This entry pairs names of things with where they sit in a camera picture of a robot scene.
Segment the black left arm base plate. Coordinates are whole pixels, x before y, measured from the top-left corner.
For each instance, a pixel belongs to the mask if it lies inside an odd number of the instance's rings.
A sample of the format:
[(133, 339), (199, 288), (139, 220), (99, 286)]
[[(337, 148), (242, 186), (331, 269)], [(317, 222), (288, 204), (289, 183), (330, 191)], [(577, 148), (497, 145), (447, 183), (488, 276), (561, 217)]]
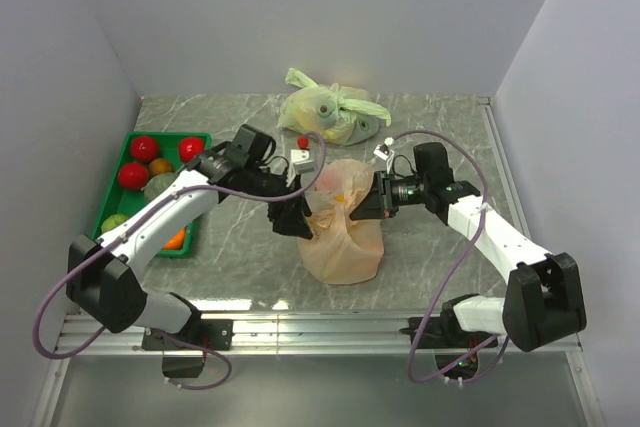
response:
[(231, 319), (200, 319), (197, 324), (179, 333), (167, 334), (150, 330), (143, 335), (144, 351), (200, 350), (228, 351), (231, 348), (234, 321)]

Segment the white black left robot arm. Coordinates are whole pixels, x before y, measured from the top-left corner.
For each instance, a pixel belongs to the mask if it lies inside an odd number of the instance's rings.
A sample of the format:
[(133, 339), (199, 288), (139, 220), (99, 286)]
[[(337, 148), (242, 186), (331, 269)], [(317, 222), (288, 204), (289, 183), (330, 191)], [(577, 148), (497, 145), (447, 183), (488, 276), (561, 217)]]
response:
[(274, 143), (268, 134), (242, 125), (232, 140), (186, 163), (166, 189), (122, 225), (97, 240), (78, 238), (69, 251), (67, 297), (112, 333), (138, 326), (165, 332), (180, 349), (196, 345), (201, 312), (178, 294), (145, 289), (145, 270), (181, 228), (229, 196), (266, 203), (274, 232), (311, 237), (301, 178), (319, 175), (326, 146), (316, 154), (291, 150), (286, 170), (277, 174), (267, 166)]

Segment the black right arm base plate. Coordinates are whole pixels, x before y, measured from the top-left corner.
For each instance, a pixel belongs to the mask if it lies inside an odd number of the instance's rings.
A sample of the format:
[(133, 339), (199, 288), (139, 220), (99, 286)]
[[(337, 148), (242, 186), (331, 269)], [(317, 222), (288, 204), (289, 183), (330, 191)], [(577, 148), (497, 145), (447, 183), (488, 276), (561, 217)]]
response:
[(419, 338), (418, 349), (471, 349), (490, 337), (486, 332), (463, 331), (455, 317), (432, 316)]

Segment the orange banana-print plastic bag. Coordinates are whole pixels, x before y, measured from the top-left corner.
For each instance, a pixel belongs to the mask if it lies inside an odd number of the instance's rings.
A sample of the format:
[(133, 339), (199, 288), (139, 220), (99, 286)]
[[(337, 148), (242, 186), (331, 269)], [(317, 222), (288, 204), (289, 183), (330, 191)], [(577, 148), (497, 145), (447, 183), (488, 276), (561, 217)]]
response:
[(304, 267), (318, 281), (352, 285), (373, 279), (384, 255), (379, 220), (353, 220), (374, 178), (372, 166), (353, 159), (327, 165), (306, 196), (313, 237), (300, 239)]

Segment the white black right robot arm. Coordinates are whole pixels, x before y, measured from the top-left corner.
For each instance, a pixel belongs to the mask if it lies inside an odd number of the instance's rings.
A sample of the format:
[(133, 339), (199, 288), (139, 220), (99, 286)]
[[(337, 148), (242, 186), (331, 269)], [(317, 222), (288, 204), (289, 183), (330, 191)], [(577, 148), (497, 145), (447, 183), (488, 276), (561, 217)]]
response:
[(351, 219), (388, 219), (404, 206), (422, 205), (475, 242), (504, 279), (506, 294), (467, 294), (446, 301), (424, 326), (410, 319), (404, 333), (419, 348), (469, 348), (506, 336), (530, 352), (584, 330), (587, 317), (576, 261), (530, 241), (484, 203), (471, 183), (455, 180), (441, 143), (419, 144), (413, 154), (415, 171), (410, 176), (375, 172), (370, 192)]

